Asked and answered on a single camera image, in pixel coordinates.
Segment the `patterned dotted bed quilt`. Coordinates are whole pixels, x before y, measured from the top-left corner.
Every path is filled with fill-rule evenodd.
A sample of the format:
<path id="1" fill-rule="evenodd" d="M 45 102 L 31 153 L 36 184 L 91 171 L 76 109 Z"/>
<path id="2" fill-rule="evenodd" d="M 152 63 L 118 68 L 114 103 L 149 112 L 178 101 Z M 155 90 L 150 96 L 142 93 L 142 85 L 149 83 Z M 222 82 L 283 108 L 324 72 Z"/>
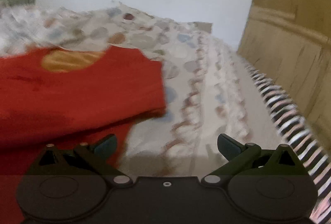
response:
<path id="1" fill-rule="evenodd" d="M 118 164 L 131 176 L 201 176 L 225 164 L 220 133 L 265 149 L 282 142 L 243 61 L 210 31 L 124 4 L 84 13 L 21 5 L 1 8 L 1 56 L 51 47 L 43 65 L 67 71 L 114 45 L 161 62 L 166 114 L 130 130 Z"/>

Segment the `red sweater garment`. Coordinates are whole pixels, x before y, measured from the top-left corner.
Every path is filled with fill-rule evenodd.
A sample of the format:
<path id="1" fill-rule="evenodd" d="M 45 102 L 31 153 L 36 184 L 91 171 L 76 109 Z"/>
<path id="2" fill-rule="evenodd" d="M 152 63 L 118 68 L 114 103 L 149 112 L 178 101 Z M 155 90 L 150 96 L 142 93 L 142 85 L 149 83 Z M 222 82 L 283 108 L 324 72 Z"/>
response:
<path id="1" fill-rule="evenodd" d="M 16 188 L 47 144 L 71 149 L 114 133 L 123 145 L 141 116 L 166 111 L 162 64 L 139 50 L 110 47 L 67 73 L 42 67 L 40 49 L 1 59 L 1 223 L 19 223 Z"/>

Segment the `striped black white bedsheet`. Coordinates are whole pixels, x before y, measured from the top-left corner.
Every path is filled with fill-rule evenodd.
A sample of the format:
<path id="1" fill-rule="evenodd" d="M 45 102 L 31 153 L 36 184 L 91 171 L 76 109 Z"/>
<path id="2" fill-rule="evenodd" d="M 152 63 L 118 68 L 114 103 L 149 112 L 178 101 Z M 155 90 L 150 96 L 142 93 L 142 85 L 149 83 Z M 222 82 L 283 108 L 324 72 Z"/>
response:
<path id="1" fill-rule="evenodd" d="M 310 215 L 314 223 L 330 223 L 330 157 L 314 137 L 306 119 L 286 91 L 246 63 L 278 134 L 290 145 L 317 187 L 318 201 Z"/>

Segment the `wooden wardrobe panel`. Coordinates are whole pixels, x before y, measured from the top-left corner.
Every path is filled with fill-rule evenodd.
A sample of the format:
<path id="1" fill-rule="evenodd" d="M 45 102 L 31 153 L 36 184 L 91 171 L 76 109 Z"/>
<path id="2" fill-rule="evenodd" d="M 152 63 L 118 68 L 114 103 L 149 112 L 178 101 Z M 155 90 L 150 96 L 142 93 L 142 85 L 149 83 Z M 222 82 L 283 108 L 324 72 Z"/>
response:
<path id="1" fill-rule="evenodd" d="M 330 0 L 252 0 L 239 54 L 330 139 Z"/>

